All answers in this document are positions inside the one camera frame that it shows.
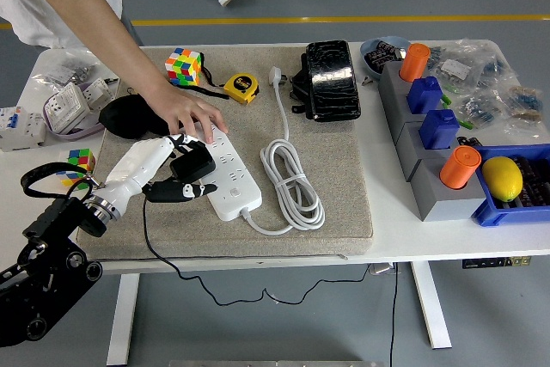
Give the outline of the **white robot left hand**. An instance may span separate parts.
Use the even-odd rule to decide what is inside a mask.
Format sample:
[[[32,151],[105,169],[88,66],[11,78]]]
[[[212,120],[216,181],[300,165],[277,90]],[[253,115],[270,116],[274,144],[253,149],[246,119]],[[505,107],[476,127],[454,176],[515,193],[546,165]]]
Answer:
[[[179,203],[214,193],[214,184],[196,184],[177,178],[151,183],[158,169],[174,150],[182,152],[196,138],[185,134],[152,138],[135,143],[107,176],[103,188],[95,191],[96,203],[113,219],[122,217],[130,198],[144,193],[153,203]]]

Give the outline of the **person's right hand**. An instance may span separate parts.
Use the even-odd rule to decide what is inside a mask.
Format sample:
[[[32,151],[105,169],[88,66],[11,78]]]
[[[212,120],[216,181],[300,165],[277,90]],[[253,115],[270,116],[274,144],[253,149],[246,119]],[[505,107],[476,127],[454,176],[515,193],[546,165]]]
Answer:
[[[168,83],[156,89],[140,91],[139,94],[150,108],[166,122],[170,135],[184,131],[187,135],[197,137],[196,121],[201,124],[208,144],[213,142],[212,125],[224,133],[229,132],[219,109]]]

